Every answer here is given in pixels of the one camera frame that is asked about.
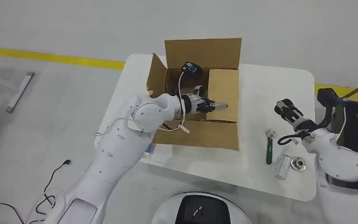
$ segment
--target box flap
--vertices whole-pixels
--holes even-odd
[[[206,114],[207,120],[237,122],[239,105],[239,73],[237,70],[211,69],[209,72],[208,98],[226,102],[228,108]]]
[[[151,97],[156,98],[165,92],[167,68],[156,54],[153,54],[147,79],[147,90]]]
[[[180,121],[166,122],[170,127],[178,126]],[[200,122],[186,120],[184,126],[190,130],[166,132],[158,130],[154,136],[157,144],[176,144],[179,146],[220,147],[239,150],[237,123]]]
[[[193,62],[201,68],[238,69],[241,38],[166,40],[169,69],[180,69],[185,62]]]

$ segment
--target white table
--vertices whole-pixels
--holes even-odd
[[[133,94],[147,93],[146,82],[152,55],[133,54],[125,64],[105,117],[103,132],[123,101]],[[274,177],[275,165],[266,164],[267,136],[273,128],[277,139],[292,134],[292,127],[274,112],[278,100],[291,99],[306,118],[314,120],[314,78],[300,69],[240,64],[239,67],[239,145],[240,150],[156,145],[152,155],[140,160],[148,164],[202,176],[286,198],[309,201],[316,195],[314,155],[299,144],[293,155],[306,160],[306,170],[290,170],[286,180]],[[283,146],[273,146],[273,161]]]

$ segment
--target white pipe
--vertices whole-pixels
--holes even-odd
[[[22,93],[26,89],[27,84],[29,84],[29,82],[33,76],[34,76],[34,72],[28,72],[26,74],[25,78],[23,78],[23,80],[20,84],[20,89],[18,90],[17,94],[15,94],[15,96],[13,96],[9,105],[7,105],[7,107],[5,109],[6,112],[8,112],[9,114],[12,113],[12,111],[13,111],[14,107],[16,106],[18,100],[20,99]]]

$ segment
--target open cardboard box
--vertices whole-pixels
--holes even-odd
[[[192,93],[195,86],[205,87],[207,97],[215,102],[226,102],[228,108],[207,114],[185,116],[185,133],[158,130],[154,136],[158,144],[176,144],[184,146],[221,147],[239,149],[238,143],[238,101],[239,101],[239,61],[241,38],[233,39],[196,39],[166,40],[166,68],[157,55],[153,54],[147,80],[147,89],[151,97],[170,94],[186,62],[193,62],[203,69],[200,80],[187,80],[181,86],[181,93]],[[181,119],[166,122],[175,128]]]

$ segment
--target yellow floor line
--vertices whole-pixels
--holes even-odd
[[[115,60],[80,58],[80,57],[73,57],[73,56],[66,56],[66,55],[26,52],[23,50],[11,50],[11,49],[0,49],[0,56],[24,58],[24,59],[31,59],[31,60],[43,60],[46,62],[72,64],[75,66],[88,66],[88,67],[108,68],[108,69],[117,69],[117,70],[122,70],[125,64],[125,62],[118,62]],[[317,94],[319,88],[333,88],[338,96],[344,96],[347,93],[354,90],[354,88],[350,88],[350,87],[321,85],[316,83],[315,94]],[[353,95],[351,98],[358,100],[358,94]]]
[[[115,60],[102,60],[93,58],[79,58],[66,55],[56,55],[37,52],[26,52],[23,50],[0,49],[0,56],[25,58],[32,60],[43,60],[46,62],[56,62],[64,64],[72,64],[75,66],[88,66],[97,68],[108,68],[122,70],[125,62],[117,62]]]

